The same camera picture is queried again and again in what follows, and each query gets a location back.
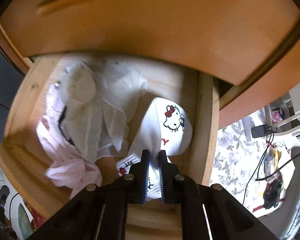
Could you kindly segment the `white Hello Kitty sock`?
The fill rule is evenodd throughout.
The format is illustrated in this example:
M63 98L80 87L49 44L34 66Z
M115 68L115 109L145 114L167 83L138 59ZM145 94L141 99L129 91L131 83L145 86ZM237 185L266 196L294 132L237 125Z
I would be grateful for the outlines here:
M186 112L177 103L154 98L143 117L128 155L116 163L119 176L129 173L141 160L143 150L150 152L146 201L161 197L158 154L181 155L192 139L192 126Z

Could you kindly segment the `pink garment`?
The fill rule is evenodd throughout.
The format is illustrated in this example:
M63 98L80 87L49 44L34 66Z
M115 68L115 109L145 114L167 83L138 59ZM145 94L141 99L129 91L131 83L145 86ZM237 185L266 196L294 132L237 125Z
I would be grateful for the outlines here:
M45 153L52 164L45 172L57 187L68 187L76 194L88 184L101 186L100 169L84 160L75 146L66 141L58 127L64 110L59 96L60 85L54 83L46 94L46 112L38 122L36 132Z

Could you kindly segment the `cream sheer cloth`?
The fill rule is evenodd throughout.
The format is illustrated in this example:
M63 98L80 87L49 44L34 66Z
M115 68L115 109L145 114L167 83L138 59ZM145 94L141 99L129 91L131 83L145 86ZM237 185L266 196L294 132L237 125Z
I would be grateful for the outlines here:
M94 163L102 157L127 155L128 124L147 90L143 74L124 61L105 63L63 59L58 121L66 141Z

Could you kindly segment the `wooden drawer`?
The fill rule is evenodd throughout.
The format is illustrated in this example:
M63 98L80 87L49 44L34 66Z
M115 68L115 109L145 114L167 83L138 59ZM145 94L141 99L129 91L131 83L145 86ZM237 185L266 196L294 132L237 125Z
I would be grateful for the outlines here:
M48 55L8 114L0 166L44 218L31 239L209 239L219 99L167 62Z
M23 56L114 51L238 85L299 17L292 0L13 0L0 24Z

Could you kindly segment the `grey floral bedsheet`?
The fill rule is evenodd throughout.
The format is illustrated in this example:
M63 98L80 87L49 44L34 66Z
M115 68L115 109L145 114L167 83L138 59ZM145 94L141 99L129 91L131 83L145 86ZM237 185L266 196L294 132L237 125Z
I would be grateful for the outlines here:
M267 182L255 179L266 176L261 158L271 155L274 144L271 135L248 140L241 120L220 129L209 184L221 184L257 218L271 214L285 200L279 208L264 209Z

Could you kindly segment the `black power adapter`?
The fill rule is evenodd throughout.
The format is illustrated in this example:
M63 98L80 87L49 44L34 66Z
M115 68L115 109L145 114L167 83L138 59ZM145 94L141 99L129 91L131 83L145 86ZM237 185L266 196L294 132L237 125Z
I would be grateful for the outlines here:
M272 127L268 124L263 124L260 126L255 126L251 128L251 136L253 138L266 137L272 133Z

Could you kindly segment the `pile of small trinkets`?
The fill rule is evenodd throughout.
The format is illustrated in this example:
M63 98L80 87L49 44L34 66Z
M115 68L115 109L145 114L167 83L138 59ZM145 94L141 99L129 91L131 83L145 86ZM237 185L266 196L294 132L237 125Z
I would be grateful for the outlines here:
M274 159L274 164L270 166L270 172L267 175L269 176L273 173L274 175L266 179L267 185L263 193L263 208L266 210L279 208L285 200L286 188L282 171L279 171L279 168L283 166L289 157L289 152L285 145L280 145L279 143L275 143L270 147L270 153Z

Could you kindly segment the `red floral blanket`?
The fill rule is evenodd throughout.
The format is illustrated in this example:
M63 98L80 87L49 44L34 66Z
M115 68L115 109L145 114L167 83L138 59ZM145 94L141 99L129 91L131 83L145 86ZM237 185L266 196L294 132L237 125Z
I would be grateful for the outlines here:
M28 239L47 221L27 201L18 206L18 225L22 239Z

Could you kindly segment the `wooden nightstand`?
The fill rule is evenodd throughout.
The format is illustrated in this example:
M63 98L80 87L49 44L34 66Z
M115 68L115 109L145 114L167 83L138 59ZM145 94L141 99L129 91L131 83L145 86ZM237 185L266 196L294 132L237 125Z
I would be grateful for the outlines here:
M0 18L12 1L0 0ZM292 1L300 10L300 0ZM4 35L17 51L5 31ZM270 103L299 82L300 17L292 30L246 80L238 85L229 83L230 90L221 97L219 125L224 127Z

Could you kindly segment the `white basket organizer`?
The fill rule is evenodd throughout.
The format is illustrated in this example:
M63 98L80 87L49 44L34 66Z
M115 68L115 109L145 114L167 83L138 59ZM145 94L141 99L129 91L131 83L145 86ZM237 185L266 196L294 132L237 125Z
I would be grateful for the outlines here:
M266 124L275 131L274 141L300 146L300 83L264 107Z

